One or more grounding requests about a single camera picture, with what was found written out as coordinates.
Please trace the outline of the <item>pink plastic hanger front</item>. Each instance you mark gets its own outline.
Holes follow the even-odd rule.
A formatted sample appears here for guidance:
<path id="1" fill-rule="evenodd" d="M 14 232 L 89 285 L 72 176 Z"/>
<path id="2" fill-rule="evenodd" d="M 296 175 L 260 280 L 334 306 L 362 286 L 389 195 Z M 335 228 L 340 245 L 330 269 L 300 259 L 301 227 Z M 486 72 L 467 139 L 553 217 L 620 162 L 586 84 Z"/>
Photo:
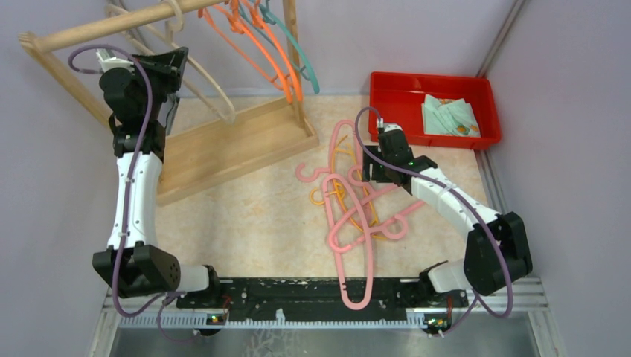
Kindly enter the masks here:
<path id="1" fill-rule="evenodd" d="M 338 232 L 339 242 L 342 245 L 354 241 L 359 236 L 360 232 L 350 223 L 345 224 Z M 366 308 L 371 300 L 374 283 L 373 239 L 371 243 L 362 243 L 345 254 L 331 252 L 342 303 L 352 311 Z"/>

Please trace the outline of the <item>teal plastic hanger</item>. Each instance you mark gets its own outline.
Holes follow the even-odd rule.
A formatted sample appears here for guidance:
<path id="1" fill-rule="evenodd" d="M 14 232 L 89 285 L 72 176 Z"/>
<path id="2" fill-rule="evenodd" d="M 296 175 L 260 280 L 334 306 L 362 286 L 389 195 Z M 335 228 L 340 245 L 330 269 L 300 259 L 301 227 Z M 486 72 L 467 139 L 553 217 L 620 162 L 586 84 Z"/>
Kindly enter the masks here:
<path id="1" fill-rule="evenodd" d="M 267 42 L 278 55 L 288 59 L 291 71 L 296 76 L 297 82 L 304 80 L 310 84 L 314 94 L 321 91 L 316 71 L 304 49 L 301 47 L 298 36 L 297 16 L 295 1 L 283 1 L 284 19 L 276 16 L 270 1 L 240 1 L 237 5 L 237 13 L 240 19 L 247 24 L 261 39 Z M 272 38 L 273 28 L 277 28 L 286 39 L 286 49 L 280 49 L 280 41 Z"/>

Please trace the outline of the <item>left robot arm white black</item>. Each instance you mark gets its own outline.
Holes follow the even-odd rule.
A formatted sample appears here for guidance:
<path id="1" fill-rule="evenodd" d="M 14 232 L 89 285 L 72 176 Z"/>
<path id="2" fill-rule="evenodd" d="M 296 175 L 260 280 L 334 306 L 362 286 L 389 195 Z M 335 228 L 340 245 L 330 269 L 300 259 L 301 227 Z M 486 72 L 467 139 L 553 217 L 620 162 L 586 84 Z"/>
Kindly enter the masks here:
<path id="1" fill-rule="evenodd" d="M 160 249 L 155 224 L 167 123 L 179 102 L 187 57 L 186 47 L 135 55 L 100 77 L 112 110 L 108 122 L 118 168 L 118 206 L 106 250 L 93 255 L 92 265 L 120 298 L 180 292 L 212 308 L 223 297 L 214 268 L 182 265 Z"/>

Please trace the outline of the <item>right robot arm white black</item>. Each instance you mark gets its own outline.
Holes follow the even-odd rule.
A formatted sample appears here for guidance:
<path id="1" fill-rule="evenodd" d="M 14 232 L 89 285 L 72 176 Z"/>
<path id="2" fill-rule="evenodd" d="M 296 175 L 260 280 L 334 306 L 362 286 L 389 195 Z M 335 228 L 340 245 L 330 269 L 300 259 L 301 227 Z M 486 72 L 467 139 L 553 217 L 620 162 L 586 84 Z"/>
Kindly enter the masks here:
<path id="1" fill-rule="evenodd" d="M 525 224 L 466 194 L 425 155 L 414 156 L 401 128 L 390 126 L 377 145 L 362 148 L 365 181 L 393 183 L 434 208 L 461 234 L 464 258 L 438 263 L 420 274 L 419 296 L 439 306 L 450 291 L 473 289 L 488 296 L 533 270 Z"/>

